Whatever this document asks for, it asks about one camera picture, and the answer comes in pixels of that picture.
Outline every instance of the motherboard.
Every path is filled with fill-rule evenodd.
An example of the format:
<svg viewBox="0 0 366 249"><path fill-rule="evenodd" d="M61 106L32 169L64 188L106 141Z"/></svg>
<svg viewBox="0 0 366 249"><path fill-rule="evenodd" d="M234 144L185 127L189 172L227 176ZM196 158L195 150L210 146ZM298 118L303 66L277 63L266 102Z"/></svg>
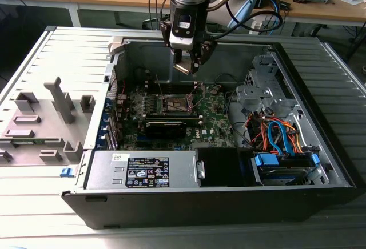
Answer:
<svg viewBox="0 0 366 249"><path fill-rule="evenodd" d="M149 93L136 87L120 103L120 150L194 150L233 147L224 93L195 85L188 94Z"/></svg>

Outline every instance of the blue connector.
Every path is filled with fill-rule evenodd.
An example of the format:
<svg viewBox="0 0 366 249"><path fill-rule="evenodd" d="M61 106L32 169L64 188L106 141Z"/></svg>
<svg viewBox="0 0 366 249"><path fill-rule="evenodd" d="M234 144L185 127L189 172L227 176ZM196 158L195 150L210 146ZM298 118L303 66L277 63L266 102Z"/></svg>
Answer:
<svg viewBox="0 0 366 249"><path fill-rule="evenodd" d="M313 159L313 162L315 163L315 165L320 164L320 159L317 154L312 154L311 158Z"/></svg>
<svg viewBox="0 0 366 249"><path fill-rule="evenodd" d="M255 158L256 165L279 165L279 160L277 159L275 154L258 154Z"/></svg>
<svg viewBox="0 0 366 249"><path fill-rule="evenodd" d="M280 155L282 155L282 150L277 146L277 144L275 144L275 142L273 141L273 138L272 138L272 126L275 124L280 127L280 130L282 132L282 138L284 141L284 146L285 146L286 152L290 156L295 156L295 153L292 151L291 144L289 144L289 142L287 140L286 128L282 125L282 123L274 121L268 125L267 133L268 133L269 143L279 152Z"/></svg>
<svg viewBox="0 0 366 249"><path fill-rule="evenodd" d="M61 174L59 176L61 178L73 178L75 177L74 170L69 167L65 167L64 169L62 169Z"/></svg>

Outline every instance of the power supply label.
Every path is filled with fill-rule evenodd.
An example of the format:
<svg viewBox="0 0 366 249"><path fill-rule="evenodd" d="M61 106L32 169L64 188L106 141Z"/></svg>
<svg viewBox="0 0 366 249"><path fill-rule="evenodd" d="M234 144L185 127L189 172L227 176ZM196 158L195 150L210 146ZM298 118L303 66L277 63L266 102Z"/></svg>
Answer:
<svg viewBox="0 0 366 249"><path fill-rule="evenodd" d="M169 187L169 158L129 158L126 187Z"/></svg>

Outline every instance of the metal table surface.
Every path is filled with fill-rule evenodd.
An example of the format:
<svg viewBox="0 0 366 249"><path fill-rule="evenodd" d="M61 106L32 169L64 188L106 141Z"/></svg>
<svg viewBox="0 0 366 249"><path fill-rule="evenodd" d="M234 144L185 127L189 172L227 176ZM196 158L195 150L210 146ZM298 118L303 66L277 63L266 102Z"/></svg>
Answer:
<svg viewBox="0 0 366 249"><path fill-rule="evenodd" d="M32 89L51 98L43 86L59 75L71 98L97 96L108 63L110 36L148 35L154 31L58 27L45 31L0 94L0 132L16 109L19 91ZM366 177L366 90L316 38L269 38L283 44L316 102ZM0 167L0 245L25 248L365 248L366 196L333 206L301 223L245 224L125 230L92 230L61 199L74 179L61 179L61 166Z"/></svg>

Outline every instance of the wooden table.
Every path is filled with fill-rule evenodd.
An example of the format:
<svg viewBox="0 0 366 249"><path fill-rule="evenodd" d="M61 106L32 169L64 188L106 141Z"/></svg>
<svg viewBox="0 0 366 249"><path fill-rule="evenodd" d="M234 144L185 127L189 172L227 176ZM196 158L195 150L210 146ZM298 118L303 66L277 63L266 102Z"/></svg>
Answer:
<svg viewBox="0 0 366 249"><path fill-rule="evenodd" d="M69 10L75 27L80 27L78 10L107 10L148 12L148 0L23 0L29 6L61 7ZM155 0L152 0L154 12ZM158 8L163 0L158 0ZM349 5L340 0L330 0L330 3L294 3L292 0L282 0L291 4L287 22L318 23L328 25L362 26L366 20L366 5ZM19 0L0 0L2 4L22 5ZM169 12L169 0L166 1L164 13Z"/></svg>
<svg viewBox="0 0 366 249"><path fill-rule="evenodd" d="M350 5L341 0L330 0L327 4L281 1L291 4L287 17L287 21L290 22L361 26L366 21L366 4L364 3Z"/></svg>

